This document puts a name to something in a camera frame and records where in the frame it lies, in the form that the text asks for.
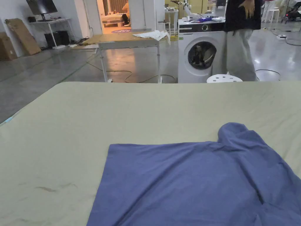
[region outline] cardboard box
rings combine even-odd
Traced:
[[[5,32],[0,32],[0,61],[11,61],[17,58],[11,39]]]
[[[37,42],[31,35],[31,33],[28,31],[27,27],[20,19],[10,19],[5,20],[8,27],[15,32],[19,40],[21,41],[25,52],[28,55],[34,55],[36,53],[41,52],[40,47],[38,46]]]

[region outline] purple rug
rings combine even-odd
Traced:
[[[112,31],[112,33],[126,33],[131,31],[132,31],[131,29],[122,29],[122,30]]]

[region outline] table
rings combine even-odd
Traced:
[[[157,59],[158,59],[158,83],[162,82],[160,75],[160,44],[159,41],[151,38],[140,38],[133,36],[133,34],[140,34],[144,32],[128,32],[128,33],[114,33],[114,34],[102,34],[94,35],[92,38],[83,42],[83,45],[98,44],[101,64],[104,72],[105,82],[112,82],[112,79],[108,80],[107,69],[104,63],[103,50],[107,49],[130,49],[130,48],[141,48],[141,47],[157,47]]]
[[[173,20],[173,33],[176,34],[177,33],[177,23],[178,23],[178,15],[179,15],[179,10],[174,10],[174,11],[165,11],[166,14],[168,14],[168,20],[171,20],[170,15],[174,14],[174,20]]]
[[[239,122],[301,176],[301,82],[65,82],[0,126],[0,225],[86,226],[113,143],[216,141]]]
[[[71,26],[71,23],[70,23],[70,18],[61,18],[61,19],[55,19],[55,20],[52,20],[52,21],[36,21],[36,22],[29,23],[29,24],[33,24],[33,25],[47,24],[48,28],[49,28],[49,31],[51,33],[51,36],[53,38],[53,42],[54,42],[54,45],[55,45],[54,48],[56,49],[57,48],[57,44],[56,44],[55,38],[53,36],[51,25],[52,24],[57,24],[57,23],[62,23],[62,22],[67,22],[68,23],[68,25],[69,25],[69,27],[71,29],[71,32],[72,32],[72,36],[75,38],[73,29],[72,29],[72,26]]]

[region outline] stroller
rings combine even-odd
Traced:
[[[296,21],[301,20],[301,10],[298,10],[301,7],[301,2],[297,2],[290,11],[288,11],[285,15],[285,18],[288,21]]]

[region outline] gray pants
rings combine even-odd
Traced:
[[[254,64],[248,43],[253,30],[241,29],[227,33],[226,67],[230,75],[243,81],[256,81]]]

